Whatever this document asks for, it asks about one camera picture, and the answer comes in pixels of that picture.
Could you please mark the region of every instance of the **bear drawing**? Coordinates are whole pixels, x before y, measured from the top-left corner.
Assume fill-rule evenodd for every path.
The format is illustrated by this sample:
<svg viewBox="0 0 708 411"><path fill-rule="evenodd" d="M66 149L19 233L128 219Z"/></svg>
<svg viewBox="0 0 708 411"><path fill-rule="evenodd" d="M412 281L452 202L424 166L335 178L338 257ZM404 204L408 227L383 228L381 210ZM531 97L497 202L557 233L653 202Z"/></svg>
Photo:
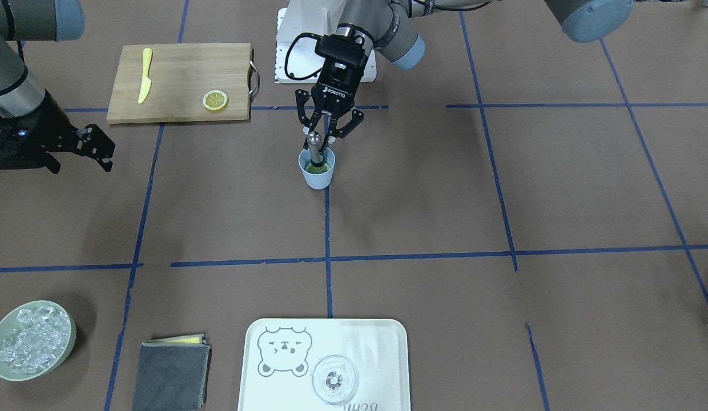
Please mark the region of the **bear drawing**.
<svg viewBox="0 0 708 411"><path fill-rule="evenodd" d="M263 377L270 377L273 372L290 371L296 377L303 377L308 372L306 357L311 348L311 334L306 330L295 331L292 328L268 328L258 338L258 348L262 361L258 372Z"/></svg>

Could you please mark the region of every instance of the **gray robot arm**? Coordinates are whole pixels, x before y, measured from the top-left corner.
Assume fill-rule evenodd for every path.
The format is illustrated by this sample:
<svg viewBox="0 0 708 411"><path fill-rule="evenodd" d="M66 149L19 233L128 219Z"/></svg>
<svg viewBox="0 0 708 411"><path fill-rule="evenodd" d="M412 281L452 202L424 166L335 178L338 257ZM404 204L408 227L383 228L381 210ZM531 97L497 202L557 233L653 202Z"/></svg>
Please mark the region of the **gray robot arm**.
<svg viewBox="0 0 708 411"><path fill-rule="evenodd" d="M347 0L334 34L318 36L306 33L299 36L315 38L315 52L325 58L311 92L296 90L297 115L307 135L304 148L311 152L312 164L322 166L328 143L334 138L346 137L364 120L364 114L354 109L354 96L372 50L377 50L399 68L408 70L417 65L425 54L425 42L412 28L409 18L486 3L490 2ZM633 9L633 0L545 0L545 3L565 34L576 42L604 37L620 26ZM311 97L314 110L309 117L304 106ZM338 120L349 112L352 119L344 127L336 128ZM315 131L322 115L329 117L325 138Z"/></svg>
<svg viewBox="0 0 708 411"><path fill-rule="evenodd" d="M111 171L115 144L95 124L79 130L7 40L77 39L85 18L77 0L0 0L0 170L47 167L50 154L88 156Z"/></svg>

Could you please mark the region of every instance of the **folded cloth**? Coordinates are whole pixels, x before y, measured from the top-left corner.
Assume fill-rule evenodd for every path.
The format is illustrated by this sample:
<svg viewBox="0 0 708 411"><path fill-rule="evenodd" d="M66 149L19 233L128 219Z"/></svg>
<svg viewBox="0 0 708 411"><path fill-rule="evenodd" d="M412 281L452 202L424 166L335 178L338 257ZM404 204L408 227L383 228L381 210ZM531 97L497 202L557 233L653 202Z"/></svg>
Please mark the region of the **folded cloth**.
<svg viewBox="0 0 708 411"><path fill-rule="evenodd" d="M201 408L205 400L208 359L210 346L200 335L142 343L132 410Z"/></svg>

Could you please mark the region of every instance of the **wooden cutting board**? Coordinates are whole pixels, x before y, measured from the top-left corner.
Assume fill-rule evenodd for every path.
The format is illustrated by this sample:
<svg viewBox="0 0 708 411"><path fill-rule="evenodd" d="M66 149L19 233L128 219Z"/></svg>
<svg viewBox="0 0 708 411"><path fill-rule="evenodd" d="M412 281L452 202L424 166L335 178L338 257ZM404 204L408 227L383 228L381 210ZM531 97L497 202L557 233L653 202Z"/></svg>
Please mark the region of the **wooden cutting board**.
<svg viewBox="0 0 708 411"><path fill-rule="evenodd" d="M153 50L151 91L138 104L142 52ZM248 97L250 43L125 45L108 107L109 124L215 122L250 118ZM229 96L226 109L211 112L202 105L207 91Z"/></svg>

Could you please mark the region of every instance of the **yellow knife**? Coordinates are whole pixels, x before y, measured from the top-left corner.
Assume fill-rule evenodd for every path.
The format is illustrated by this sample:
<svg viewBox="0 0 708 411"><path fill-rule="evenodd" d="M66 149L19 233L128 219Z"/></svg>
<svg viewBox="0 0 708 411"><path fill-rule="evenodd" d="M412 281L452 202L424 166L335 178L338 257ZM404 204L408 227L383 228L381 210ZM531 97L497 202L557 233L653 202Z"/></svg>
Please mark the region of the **yellow knife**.
<svg viewBox="0 0 708 411"><path fill-rule="evenodd" d="M148 69L151 68L151 57L153 51L146 47L143 49L143 73L140 78L140 93L138 93L138 104L142 104L148 97L148 92L151 91L151 79L148 78Z"/></svg>

